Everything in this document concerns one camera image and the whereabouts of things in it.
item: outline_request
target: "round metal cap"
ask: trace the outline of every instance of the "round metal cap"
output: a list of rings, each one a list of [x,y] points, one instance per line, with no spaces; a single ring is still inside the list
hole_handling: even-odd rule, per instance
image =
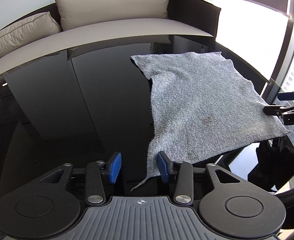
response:
[[[99,196],[99,195],[92,195],[92,196],[89,196],[87,198],[87,200],[90,202],[90,203],[100,203],[102,202],[104,199],[102,196]]]
[[[191,201],[191,197],[187,195],[179,195],[176,197],[176,201],[179,203],[188,203]]]

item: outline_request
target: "large rectangular pillow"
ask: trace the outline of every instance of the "large rectangular pillow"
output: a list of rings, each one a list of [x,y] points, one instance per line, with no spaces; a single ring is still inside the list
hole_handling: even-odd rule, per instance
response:
[[[0,31],[0,58],[28,43],[61,32],[49,12],[22,19]]]
[[[167,18],[169,0],[55,0],[64,31],[114,20]]]

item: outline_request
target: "ribbed surface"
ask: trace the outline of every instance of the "ribbed surface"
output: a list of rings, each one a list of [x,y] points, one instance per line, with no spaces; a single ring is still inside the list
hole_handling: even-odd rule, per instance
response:
[[[84,239],[227,240],[202,225],[191,208],[177,207],[167,197],[113,197],[106,206],[89,208],[73,229],[54,238]],[[266,240],[277,239],[272,236]]]

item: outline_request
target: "black table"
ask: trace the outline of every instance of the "black table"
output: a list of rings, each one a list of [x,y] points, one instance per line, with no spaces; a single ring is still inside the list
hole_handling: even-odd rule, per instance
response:
[[[131,63],[132,55],[221,51],[259,94],[267,82],[213,38],[169,35],[164,43],[146,42],[157,39],[86,44],[41,57],[0,77],[0,197],[62,163],[85,167],[107,161],[115,151],[122,153],[123,194],[162,192],[157,178],[130,191],[146,176],[146,154],[154,135],[151,84]],[[258,163],[258,145],[196,166],[218,161],[247,179]]]

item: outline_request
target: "gray towel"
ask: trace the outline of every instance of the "gray towel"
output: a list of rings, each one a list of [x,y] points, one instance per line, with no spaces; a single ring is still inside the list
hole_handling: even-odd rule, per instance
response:
[[[266,102],[221,52],[131,59],[153,82],[155,137],[149,144],[146,179],[159,175],[159,151],[171,160],[197,163],[289,133],[277,117],[263,113]]]

